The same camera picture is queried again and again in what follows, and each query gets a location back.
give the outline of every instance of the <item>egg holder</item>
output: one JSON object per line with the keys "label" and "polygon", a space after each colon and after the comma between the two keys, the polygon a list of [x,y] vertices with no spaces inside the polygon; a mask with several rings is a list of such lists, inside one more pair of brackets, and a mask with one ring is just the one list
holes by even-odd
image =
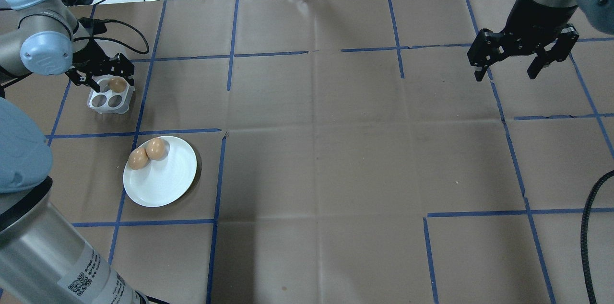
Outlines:
{"label": "egg holder", "polygon": [[98,77],[96,83],[100,86],[100,93],[90,90],[87,106],[99,114],[125,114],[130,108],[134,86],[126,85],[120,93],[113,92],[109,88],[109,80],[117,77],[103,75]]}

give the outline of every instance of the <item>white plate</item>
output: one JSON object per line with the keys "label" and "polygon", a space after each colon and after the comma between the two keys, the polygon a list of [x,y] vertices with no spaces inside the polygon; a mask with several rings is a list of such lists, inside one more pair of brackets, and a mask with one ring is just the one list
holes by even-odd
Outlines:
{"label": "white plate", "polygon": [[174,136],[160,138],[168,147],[166,157],[149,160],[138,170],[131,169],[126,162],[123,169],[126,193],[132,201],[145,207],[160,207],[175,201],[190,188],[196,175],[196,154],[190,144]]}

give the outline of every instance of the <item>brown egg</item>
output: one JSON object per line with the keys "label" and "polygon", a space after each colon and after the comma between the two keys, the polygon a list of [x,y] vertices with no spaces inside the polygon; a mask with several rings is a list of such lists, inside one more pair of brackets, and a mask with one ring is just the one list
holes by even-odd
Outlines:
{"label": "brown egg", "polygon": [[166,155],[166,144],[161,138],[153,138],[147,142],[147,157],[160,160]]}
{"label": "brown egg", "polygon": [[147,165],[148,160],[149,158],[147,158],[145,149],[139,147],[130,153],[128,157],[128,166],[130,166],[131,169],[142,169]]}
{"label": "brown egg", "polygon": [[112,77],[109,80],[109,89],[113,92],[120,94],[126,90],[128,83],[123,79],[123,77]]}

